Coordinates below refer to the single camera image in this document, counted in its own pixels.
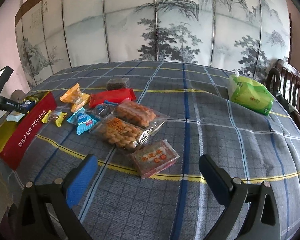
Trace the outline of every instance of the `table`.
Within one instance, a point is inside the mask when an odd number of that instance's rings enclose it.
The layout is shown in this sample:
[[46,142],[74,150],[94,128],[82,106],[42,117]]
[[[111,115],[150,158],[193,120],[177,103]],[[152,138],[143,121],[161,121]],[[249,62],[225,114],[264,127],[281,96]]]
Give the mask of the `table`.
[[[0,164],[13,200],[18,203],[27,181],[45,184],[65,177],[92,153],[98,157],[98,172],[73,210],[93,239],[203,239],[223,211],[198,167],[199,156],[209,154],[231,177],[271,182],[282,239],[288,239],[300,225],[300,132],[276,101],[268,116],[230,102],[231,74],[200,65],[133,61],[74,67],[49,77],[29,95],[51,90],[57,109],[69,114],[70,104],[59,97],[77,82],[92,94],[103,91],[110,78],[128,77],[137,102],[170,116],[151,140],[167,139],[180,158],[141,180],[115,147],[87,132],[78,136],[66,121],[61,128],[47,124],[16,172]],[[230,239],[247,210],[246,204]]]

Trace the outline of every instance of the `snack bag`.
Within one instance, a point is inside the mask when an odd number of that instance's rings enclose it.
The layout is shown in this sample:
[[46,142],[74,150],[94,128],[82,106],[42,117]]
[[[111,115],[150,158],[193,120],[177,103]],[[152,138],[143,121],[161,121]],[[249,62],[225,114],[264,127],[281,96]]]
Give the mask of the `snack bag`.
[[136,170],[142,179],[149,178],[176,163],[179,155],[167,142],[162,140],[145,146],[131,155]]
[[89,114],[91,114],[93,117],[97,118],[105,118],[109,114],[113,112],[113,109],[117,106],[118,104],[109,102],[107,100],[104,101],[104,103],[97,105],[95,108],[86,110]]
[[268,115],[273,97],[264,85],[254,79],[239,76],[238,71],[229,77],[229,100],[257,113]]
[[12,111],[8,116],[7,116],[7,121],[12,121],[12,122],[19,122],[22,117],[24,117],[25,114],[18,113],[16,111]]
[[41,122],[55,122],[56,126],[61,127],[61,123],[66,118],[66,116],[67,113],[49,110],[47,114],[41,119]]
[[89,130],[92,126],[94,126],[99,120],[95,120],[91,118],[89,115],[85,113],[85,109],[81,107],[78,111],[76,111],[73,115],[71,115],[67,121],[72,124],[77,124],[77,134],[80,135],[83,132]]
[[107,90],[116,90],[129,87],[129,78],[112,78],[106,84]]
[[151,132],[151,130],[141,129],[112,115],[105,118],[96,131],[108,143],[130,152],[139,149]]
[[134,125],[152,129],[156,132],[167,120],[168,116],[156,112],[128,99],[114,109],[114,115]]
[[136,100],[136,95],[134,94],[132,88],[121,88],[117,90],[103,91],[91,95],[89,108],[96,107],[97,105],[102,104],[105,100],[113,103],[121,103],[125,99],[129,99],[132,101]]
[[89,100],[90,95],[81,93],[79,84],[75,84],[70,88],[62,97],[60,97],[61,102],[73,103],[71,107],[71,112],[78,111],[83,107]]

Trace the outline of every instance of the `red toffee box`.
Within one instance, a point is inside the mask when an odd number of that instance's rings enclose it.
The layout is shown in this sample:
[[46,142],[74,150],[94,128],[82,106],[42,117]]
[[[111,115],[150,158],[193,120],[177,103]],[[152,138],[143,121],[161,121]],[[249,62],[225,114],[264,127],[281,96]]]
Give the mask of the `red toffee box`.
[[20,122],[4,120],[0,125],[0,158],[13,170],[18,168],[25,151],[42,127],[41,119],[49,110],[57,108],[50,91],[31,97],[37,97],[39,101]]

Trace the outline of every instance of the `red snack package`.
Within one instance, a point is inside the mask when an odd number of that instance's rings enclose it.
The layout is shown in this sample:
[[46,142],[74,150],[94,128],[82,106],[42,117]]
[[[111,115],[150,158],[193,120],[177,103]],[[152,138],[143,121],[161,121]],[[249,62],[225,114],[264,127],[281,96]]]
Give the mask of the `red snack package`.
[[145,179],[176,163],[179,155],[167,140],[162,140],[145,146],[130,157],[140,177]]
[[90,96],[89,107],[96,107],[97,105],[102,104],[105,100],[113,103],[121,103],[125,99],[130,99],[131,101],[136,100],[136,95],[132,88],[121,88],[92,94]]

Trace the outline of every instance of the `metal screw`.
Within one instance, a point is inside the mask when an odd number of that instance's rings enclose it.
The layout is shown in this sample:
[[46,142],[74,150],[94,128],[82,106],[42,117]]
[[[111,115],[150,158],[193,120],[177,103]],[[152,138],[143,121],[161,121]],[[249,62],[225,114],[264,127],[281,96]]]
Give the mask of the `metal screw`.
[[28,181],[28,182],[26,183],[26,187],[32,187],[32,185],[33,185],[33,183],[32,183],[31,181]]
[[241,183],[242,183],[242,180],[241,180],[240,178],[238,178],[238,177],[235,177],[235,178],[233,178],[233,182],[234,182],[235,184],[241,184]]
[[265,185],[266,187],[270,187],[270,186],[271,186],[270,182],[267,181],[267,180],[265,180],[265,181],[263,182],[263,185]]
[[62,178],[57,178],[57,179],[54,180],[55,184],[61,184],[62,182],[63,182]]

